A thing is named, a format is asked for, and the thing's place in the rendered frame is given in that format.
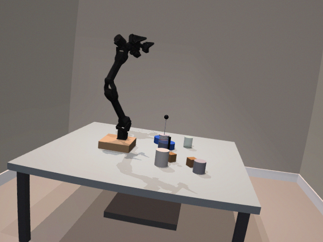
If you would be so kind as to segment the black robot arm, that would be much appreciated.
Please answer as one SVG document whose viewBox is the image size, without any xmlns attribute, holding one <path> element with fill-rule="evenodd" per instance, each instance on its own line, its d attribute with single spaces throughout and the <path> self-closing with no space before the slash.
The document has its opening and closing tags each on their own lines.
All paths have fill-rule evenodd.
<svg viewBox="0 0 323 242">
<path fill-rule="evenodd" d="M 116 129 L 118 130 L 118 138 L 119 140 L 126 140 L 128 137 L 128 131 L 131 127 L 131 120 L 129 117 L 125 116 L 119 100 L 118 100 L 118 92 L 117 88 L 114 84 L 114 79 L 121 67 L 128 59 L 128 52 L 136 58 L 141 56 L 140 49 L 137 49 L 135 46 L 128 49 L 128 42 L 119 34 L 114 37 L 114 44 L 116 47 L 116 56 L 115 62 L 111 67 L 108 76 L 105 78 L 105 85 L 104 85 L 104 95 L 105 97 L 112 103 L 117 116 L 118 116 L 118 124 Z M 122 51 L 122 52 L 120 52 Z M 109 85 L 111 89 L 109 89 Z M 123 127 L 123 128 L 122 128 Z"/>
</svg>

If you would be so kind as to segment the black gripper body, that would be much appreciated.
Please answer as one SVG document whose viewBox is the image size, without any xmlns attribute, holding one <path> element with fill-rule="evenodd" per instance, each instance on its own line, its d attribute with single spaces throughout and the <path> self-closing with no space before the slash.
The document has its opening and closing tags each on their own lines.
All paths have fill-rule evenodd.
<svg viewBox="0 0 323 242">
<path fill-rule="evenodd" d="M 129 41 L 128 41 L 127 46 L 128 46 L 128 49 L 130 49 L 131 47 L 135 46 L 137 49 L 142 48 L 142 51 L 144 51 L 145 53 L 148 53 L 149 52 L 149 50 L 148 51 L 145 50 L 146 43 L 141 44 L 141 42 L 139 42 L 137 45 L 134 44 L 134 34 L 130 34 L 129 35 Z"/>
</svg>

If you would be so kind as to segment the blue flat disc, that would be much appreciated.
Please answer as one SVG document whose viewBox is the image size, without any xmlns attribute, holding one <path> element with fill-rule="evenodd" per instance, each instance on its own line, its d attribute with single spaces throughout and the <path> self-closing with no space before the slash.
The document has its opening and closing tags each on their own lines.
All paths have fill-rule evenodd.
<svg viewBox="0 0 323 242">
<path fill-rule="evenodd" d="M 159 140 L 159 135 L 154 136 L 154 143 L 158 144 L 158 140 Z"/>
<path fill-rule="evenodd" d="M 174 148 L 175 148 L 175 142 L 173 142 L 173 141 L 170 141 L 170 151 L 171 150 L 174 150 Z"/>
</svg>

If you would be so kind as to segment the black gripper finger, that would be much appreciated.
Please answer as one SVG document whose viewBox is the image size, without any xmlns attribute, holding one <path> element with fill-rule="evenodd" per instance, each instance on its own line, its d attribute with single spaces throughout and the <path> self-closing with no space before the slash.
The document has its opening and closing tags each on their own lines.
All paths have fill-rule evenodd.
<svg viewBox="0 0 323 242">
<path fill-rule="evenodd" d="M 145 50 L 148 51 L 148 48 L 150 48 L 152 45 L 154 45 L 154 43 L 152 43 L 152 42 L 146 42 L 146 48 L 145 48 Z"/>
<path fill-rule="evenodd" d="M 141 36 L 134 35 L 134 44 L 137 45 L 139 42 L 144 41 L 146 39 L 147 39 L 147 37 L 141 37 Z"/>
</svg>

